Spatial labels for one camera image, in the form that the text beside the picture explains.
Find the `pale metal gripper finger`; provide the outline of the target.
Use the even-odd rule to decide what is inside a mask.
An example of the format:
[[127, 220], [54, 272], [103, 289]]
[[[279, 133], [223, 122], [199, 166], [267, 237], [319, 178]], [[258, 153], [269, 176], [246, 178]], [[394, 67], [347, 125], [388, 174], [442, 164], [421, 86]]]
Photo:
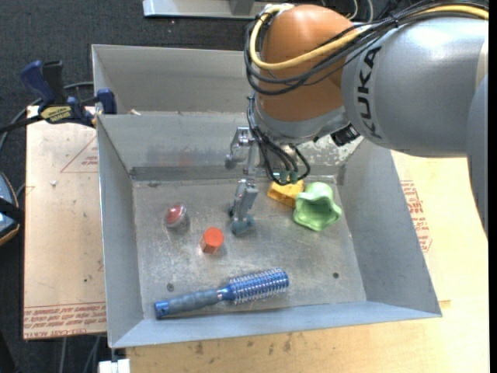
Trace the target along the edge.
[[230, 229], [236, 236], [243, 235], [255, 228], [255, 220], [249, 214], [258, 189], [251, 180], [239, 180], [235, 191], [235, 198], [228, 213], [231, 218]]
[[230, 151], [224, 160], [226, 169], [234, 169], [237, 164], [244, 162], [249, 153], [249, 129], [238, 127], [230, 143]]

